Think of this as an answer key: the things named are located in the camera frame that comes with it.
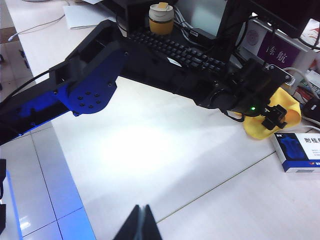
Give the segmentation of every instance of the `table surface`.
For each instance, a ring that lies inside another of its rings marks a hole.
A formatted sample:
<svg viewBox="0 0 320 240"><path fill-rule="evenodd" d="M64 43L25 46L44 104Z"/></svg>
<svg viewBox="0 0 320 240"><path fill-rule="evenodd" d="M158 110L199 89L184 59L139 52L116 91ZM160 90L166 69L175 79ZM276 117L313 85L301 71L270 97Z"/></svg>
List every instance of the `table surface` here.
<svg viewBox="0 0 320 240"><path fill-rule="evenodd" d="M66 4L6 3L18 32L62 16ZM91 30L70 30L63 18L21 34L33 75L62 62ZM218 110L125 78L116 82L101 112L77 118L69 112L52 121L98 240L111 239L135 204L150 204L164 239L302 239L294 238L291 229L299 221L306 227L299 228L302 233L319 232L318 174L285 174L269 139L248 137L240 123ZM256 167L261 162L267 162L265 169ZM310 191L311 181L315 191ZM237 197L241 205L233 203ZM274 204L277 199L290 204ZM293 218L298 219L294 225L284 224ZM281 230L274 232L275 226Z"/></svg>

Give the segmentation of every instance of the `yellow cup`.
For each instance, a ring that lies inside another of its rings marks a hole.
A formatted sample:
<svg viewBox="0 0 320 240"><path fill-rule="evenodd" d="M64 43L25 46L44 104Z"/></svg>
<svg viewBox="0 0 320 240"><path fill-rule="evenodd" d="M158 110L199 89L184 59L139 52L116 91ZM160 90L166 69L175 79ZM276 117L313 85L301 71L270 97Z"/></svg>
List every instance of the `yellow cup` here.
<svg viewBox="0 0 320 240"><path fill-rule="evenodd" d="M167 2L153 4L149 10L150 31L159 35L168 35L174 29L174 8Z"/></svg>

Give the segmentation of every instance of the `tiled floor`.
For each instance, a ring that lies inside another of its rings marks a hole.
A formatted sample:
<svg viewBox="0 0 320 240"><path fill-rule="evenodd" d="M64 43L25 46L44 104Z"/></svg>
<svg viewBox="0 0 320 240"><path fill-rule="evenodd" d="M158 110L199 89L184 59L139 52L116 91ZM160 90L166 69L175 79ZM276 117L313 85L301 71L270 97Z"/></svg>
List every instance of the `tiled floor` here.
<svg viewBox="0 0 320 240"><path fill-rule="evenodd" d="M12 32L3 0L0 8L1 31ZM0 65L1 100L32 77L19 52L23 50L19 39L15 40L0 45L5 59ZM0 157L7 159L24 240L74 240L74 231L94 239L50 122L1 146Z"/></svg>

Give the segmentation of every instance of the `purple sign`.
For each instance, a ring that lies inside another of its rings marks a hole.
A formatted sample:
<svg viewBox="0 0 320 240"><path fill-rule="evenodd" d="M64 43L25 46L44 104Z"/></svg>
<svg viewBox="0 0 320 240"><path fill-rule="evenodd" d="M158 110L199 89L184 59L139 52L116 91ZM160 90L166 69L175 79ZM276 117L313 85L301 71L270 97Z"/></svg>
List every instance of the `purple sign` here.
<svg viewBox="0 0 320 240"><path fill-rule="evenodd" d="M257 56L269 64L274 64L282 69L291 67L300 50L277 36L274 37L272 45L270 45L271 43L272 33L267 32Z"/></svg>

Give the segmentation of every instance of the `white paper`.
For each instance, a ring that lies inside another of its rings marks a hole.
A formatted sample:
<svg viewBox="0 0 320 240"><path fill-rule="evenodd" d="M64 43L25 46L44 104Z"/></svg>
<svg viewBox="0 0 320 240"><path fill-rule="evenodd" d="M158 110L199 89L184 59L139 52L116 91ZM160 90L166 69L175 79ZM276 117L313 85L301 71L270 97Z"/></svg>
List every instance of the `white paper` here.
<svg viewBox="0 0 320 240"><path fill-rule="evenodd" d="M116 21L112 12L96 5L71 5L63 7L66 23L70 29L83 29L97 26L104 20Z"/></svg>
<svg viewBox="0 0 320 240"><path fill-rule="evenodd" d="M83 1L90 3L90 4L97 4L97 3L101 2L102 0L83 0Z"/></svg>

